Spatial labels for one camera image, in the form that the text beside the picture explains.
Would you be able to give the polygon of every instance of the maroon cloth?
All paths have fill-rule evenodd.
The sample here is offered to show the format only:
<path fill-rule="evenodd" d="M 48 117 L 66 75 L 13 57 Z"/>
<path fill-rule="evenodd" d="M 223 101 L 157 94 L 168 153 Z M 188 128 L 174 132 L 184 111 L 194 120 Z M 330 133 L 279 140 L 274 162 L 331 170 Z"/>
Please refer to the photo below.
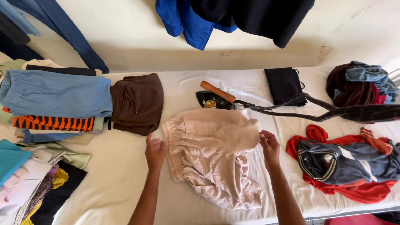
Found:
<path fill-rule="evenodd" d="M 375 85 L 371 86 L 371 90 L 375 95 L 375 100 L 373 104 L 384 104 L 386 101 L 386 95 L 385 94 L 379 94 L 379 89 L 375 87 Z"/>
<path fill-rule="evenodd" d="M 164 91 L 158 74 L 126 76 L 110 87 L 113 128 L 147 136 L 160 124 Z"/>
<path fill-rule="evenodd" d="M 343 95 L 333 100 L 333 105 L 346 107 L 353 105 L 373 104 L 375 95 L 372 91 L 373 84 L 370 82 L 352 82 L 346 80 L 346 69 L 355 65 L 348 63 L 335 67 L 330 72 L 326 82 L 326 91 L 330 98 L 334 99 L 335 89 L 343 92 Z"/>

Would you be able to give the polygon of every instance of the tiger stripe fabric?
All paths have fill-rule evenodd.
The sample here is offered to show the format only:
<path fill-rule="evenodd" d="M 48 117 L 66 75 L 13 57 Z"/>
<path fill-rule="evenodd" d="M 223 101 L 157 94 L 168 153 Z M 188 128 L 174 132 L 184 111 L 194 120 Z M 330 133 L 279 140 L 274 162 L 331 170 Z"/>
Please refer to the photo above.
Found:
<path fill-rule="evenodd" d="M 45 131 L 82 131 L 93 129 L 94 117 L 74 119 L 63 117 L 20 116 L 13 118 L 13 127 Z"/>

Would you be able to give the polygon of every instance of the blue jacket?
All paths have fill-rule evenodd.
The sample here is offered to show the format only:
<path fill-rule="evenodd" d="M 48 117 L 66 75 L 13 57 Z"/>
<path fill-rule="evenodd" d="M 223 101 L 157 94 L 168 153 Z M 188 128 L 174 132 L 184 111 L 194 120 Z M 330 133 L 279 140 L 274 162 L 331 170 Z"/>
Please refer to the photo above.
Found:
<path fill-rule="evenodd" d="M 177 37 L 183 32 L 186 42 L 200 50 L 206 47 L 214 28 L 227 33 L 232 33 L 238 28 L 204 20 L 192 10 L 190 0 L 156 0 L 156 12 L 172 37 Z"/>

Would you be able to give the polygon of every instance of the mattress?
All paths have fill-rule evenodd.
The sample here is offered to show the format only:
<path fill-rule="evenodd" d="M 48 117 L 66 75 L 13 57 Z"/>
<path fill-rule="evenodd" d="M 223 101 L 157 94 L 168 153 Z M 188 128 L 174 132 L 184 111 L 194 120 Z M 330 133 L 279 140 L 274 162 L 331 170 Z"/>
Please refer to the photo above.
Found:
<path fill-rule="evenodd" d="M 303 92 L 314 98 L 332 102 L 325 86 L 326 79 L 333 67 L 297 68 L 299 78 L 305 84 Z M 139 76 L 150 73 L 104 74 L 113 83 L 124 76 Z M 231 93 L 237 99 L 260 106 L 272 106 L 272 96 L 264 70 L 226 70 L 226 71 L 177 71 L 158 72 L 164 87 L 164 109 L 162 123 L 176 114 L 201 108 L 195 92 L 203 90 L 200 82 L 206 80 L 212 85 Z M 281 144 L 280 163 L 288 180 L 293 195 L 303 216 L 332 217 L 357 212 L 384 211 L 387 208 L 400 206 L 400 184 L 392 187 L 392 192 L 380 203 L 363 204 L 352 201 L 342 194 L 326 195 L 302 179 L 302 171 L 289 154 L 285 152 L 287 141 L 294 135 L 305 136 L 310 123 L 317 124 L 334 139 L 349 134 L 359 134 L 361 127 L 374 132 L 376 137 L 390 137 L 400 141 L 400 122 L 377 123 L 364 125 L 332 118 L 322 123 L 292 117 L 274 117 L 246 110 L 249 117 L 258 119 L 260 130 L 274 133 Z M 284 106 L 274 112 L 301 113 L 319 116 L 325 109 L 307 103 L 303 107 Z M 16 141 L 12 135 L 14 128 L 0 126 L 3 138 Z M 154 132 L 154 138 L 163 139 L 161 126 Z M 73 192 L 55 218 L 55 225 L 71 224 L 127 224 L 142 192 L 147 176 L 147 162 L 144 155 L 145 137 L 140 135 L 107 130 L 106 126 L 100 135 L 96 135 L 88 146 L 65 144 L 68 148 L 90 153 L 86 178 Z M 211 204 L 197 195 L 189 184 L 175 182 L 172 179 L 167 161 L 164 161 L 158 203 L 154 224 L 252 224 L 264 225 L 278 221 L 274 195 L 267 170 L 264 167 L 261 146 L 257 146 L 249 155 L 249 177 L 257 181 L 264 190 L 263 206 L 260 209 L 228 210 Z"/>

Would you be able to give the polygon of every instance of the black garment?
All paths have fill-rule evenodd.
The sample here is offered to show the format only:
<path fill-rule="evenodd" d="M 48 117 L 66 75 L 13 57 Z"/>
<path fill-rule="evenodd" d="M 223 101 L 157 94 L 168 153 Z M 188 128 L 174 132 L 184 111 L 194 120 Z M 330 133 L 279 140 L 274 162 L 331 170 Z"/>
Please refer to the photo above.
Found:
<path fill-rule="evenodd" d="M 381 220 L 400 224 L 400 211 L 384 212 L 384 213 L 373 213 L 374 216 Z"/>
<path fill-rule="evenodd" d="M 8 57 L 13 60 L 23 59 L 25 61 L 30 61 L 32 59 L 43 60 L 38 53 L 30 49 L 28 46 L 16 45 L 7 35 L 5 35 L 0 30 L 0 52 L 6 54 Z"/>
<path fill-rule="evenodd" d="M 62 74 L 71 74 L 71 75 L 83 75 L 83 76 L 96 76 L 96 71 L 87 69 L 87 68 L 75 68 L 75 67 L 68 67 L 68 68 L 53 68 L 53 67 L 46 67 L 46 66 L 37 66 L 37 65 L 27 65 L 27 70 L 43 70 L 47 72 L 56 72 Z"/>
<path fill-rule="evenodd" d="M 201 18 L 272 38 L 286 47 L 315 0 L 191 0 Z"/>
<path fill-rule="evenodd" d="M 266 110 L 272 110 L 275 108 L 279 108 L 281 106 L 287 105 L 288 103 L 296 100 L 297 98 L 305 97 L 310 102 L 317 104 L 327 110 L 329 112 L 324 113 L 319 117 L 303 115 L 298 113 L 280 113 L 280 112 L 268 112 Z M 333 117 L 342 117 L 344 119 L 348 119 L 357 123 L 377 123 L 377 122 L 388 122 L 388 121 L 396 121 L 398 120 L 398 115 L 400 115 L 400 105 L 355 105 L 338 108 L 324 101 L 318 100 L 316 98 L 311 97 L 307 93 L 300 93 L 297 96 L 293 97 L 289 101 L 280 103 L 278 105 L 274 105 L 271 107 L 262 107 L 255 106 L 253 104 L 236 100 L 234 103 L 242 104 L 244 108 L 249 108 L 253 111 L 264 113 L 267 115 L 278 116 L 278 117 L 298 117 L 303 119 L 308 119 L 315 122 L 322 122 L 327 119 Z"/>
<path fill-rule="evenodd" d="M 30 42 L 30 38 L 2 12 L 0 12 L 0 30 L 15 44 L 27 44 Z"/>
<path fill-rule="evenodd" d="M 42 205 L 30 218 L 34 225 L 51 225 L 54 219 L 53 216 L 71 196 L 87 174 L 87 172 L 63 161 L 57 164 L 68 173 L 69 178 L 61 187 L 51 189 L 45 194 Z"/>
<path fill-rule="evenodd" d="M 274 99 L 274 105 L 290 100 L 292 97 L 303 93 L 300 86 L 298 70 L 287 68 L 264 69 L 267 75 L 268 84 Z M 305 97 L 297 98 L 286 106 L 305 106 Z"/>

